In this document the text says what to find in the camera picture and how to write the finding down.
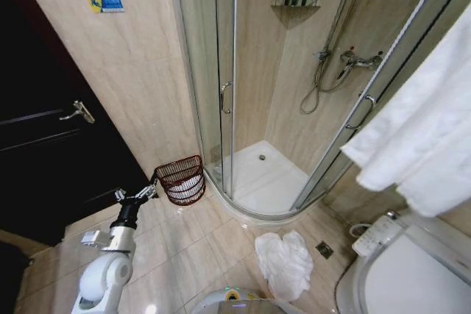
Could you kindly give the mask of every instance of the red wicker basket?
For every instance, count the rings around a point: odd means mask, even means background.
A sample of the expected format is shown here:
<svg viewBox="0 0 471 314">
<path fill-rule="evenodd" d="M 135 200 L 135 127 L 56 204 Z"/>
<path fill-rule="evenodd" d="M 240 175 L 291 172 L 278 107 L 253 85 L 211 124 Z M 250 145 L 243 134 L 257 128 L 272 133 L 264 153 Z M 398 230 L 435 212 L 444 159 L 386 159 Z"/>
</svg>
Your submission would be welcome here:
<svg viewBox="0 0 471 314">
<path fill-rule="evenodd" d="M 176 205 L 193 204 L 205 193 L 203 165 L 198 155 L 161 165 L 155 174 L 169 200 Z"/>
</svg>

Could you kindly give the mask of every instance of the blue sign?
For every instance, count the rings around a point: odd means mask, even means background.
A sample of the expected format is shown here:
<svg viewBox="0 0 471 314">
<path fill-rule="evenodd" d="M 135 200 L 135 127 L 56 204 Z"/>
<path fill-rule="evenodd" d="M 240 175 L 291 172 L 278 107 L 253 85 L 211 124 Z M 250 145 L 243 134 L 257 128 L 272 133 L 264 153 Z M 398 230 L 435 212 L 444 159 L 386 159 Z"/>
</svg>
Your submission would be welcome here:
<svg viewBox="0 0 471 314">
<path fill-rule="evenodd" d="M 118 13 L 124 11 L 121 0 L 88 0 L 94 13 Z"/>
<path fill-rule="evenodd" d="M 103 13 L 116 13 L 124 11 L 121 0 L 102 0 Z"/>
</svg>

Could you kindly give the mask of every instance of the shower faucet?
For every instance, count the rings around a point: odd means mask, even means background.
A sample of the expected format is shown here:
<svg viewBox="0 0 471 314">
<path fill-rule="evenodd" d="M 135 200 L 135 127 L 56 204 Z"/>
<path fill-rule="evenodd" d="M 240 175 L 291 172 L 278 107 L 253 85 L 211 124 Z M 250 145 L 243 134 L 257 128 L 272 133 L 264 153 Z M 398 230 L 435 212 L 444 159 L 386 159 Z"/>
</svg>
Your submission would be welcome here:
<svg viewBox="0 0 471 314">
<path fill-rule="evenodd" d="M 369 59 L 363 59 L 360 57 L 357 57 L 355 53 L 353 53 L 352 50 L 345 51 L 340 55 L 340 59 L 344 62 L 347 62 L 347 66 L 353 68 L 356 66 L 359 66 L 360 68 L 368 68 L 370 70 L 376 70 L 378 66 L 380 66 L 381 62 L 383 61 L 383 58 L 381 57 L 382 51 L 379 51 L 378 54 L 375 56 L 369 58 Z"/>
</svg>

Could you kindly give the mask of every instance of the bidet control panel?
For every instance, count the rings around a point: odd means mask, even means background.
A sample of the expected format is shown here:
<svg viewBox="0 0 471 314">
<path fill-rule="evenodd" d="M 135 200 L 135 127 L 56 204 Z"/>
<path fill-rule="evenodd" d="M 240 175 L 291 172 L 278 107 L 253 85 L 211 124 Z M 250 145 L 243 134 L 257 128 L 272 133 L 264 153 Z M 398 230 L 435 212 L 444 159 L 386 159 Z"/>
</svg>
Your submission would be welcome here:
<svg viewBox="0 0 471 314">
<path fill-rule="evenodd" d="M 354 242 L 352 248 L 361 257 L 367 257 L 373 254 L 382 244 L 388 243 L 401 229 L 402 227 L 395 220 L 387 216 L 381 216 Z"/>
</svg>

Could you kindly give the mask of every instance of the toilet lid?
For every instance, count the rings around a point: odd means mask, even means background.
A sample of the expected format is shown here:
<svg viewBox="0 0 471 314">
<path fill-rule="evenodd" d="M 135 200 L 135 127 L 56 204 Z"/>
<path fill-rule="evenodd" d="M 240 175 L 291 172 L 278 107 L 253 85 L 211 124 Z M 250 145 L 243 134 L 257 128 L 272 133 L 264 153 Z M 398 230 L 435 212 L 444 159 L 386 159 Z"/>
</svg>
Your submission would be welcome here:
<svg viewBox="0 0 471 314">
<path fill-rule="evenodd" d="M 471 287 L 401 235 L 369 268 L 364 287 L 368 314 L 468 314 Z"/>
</svg>

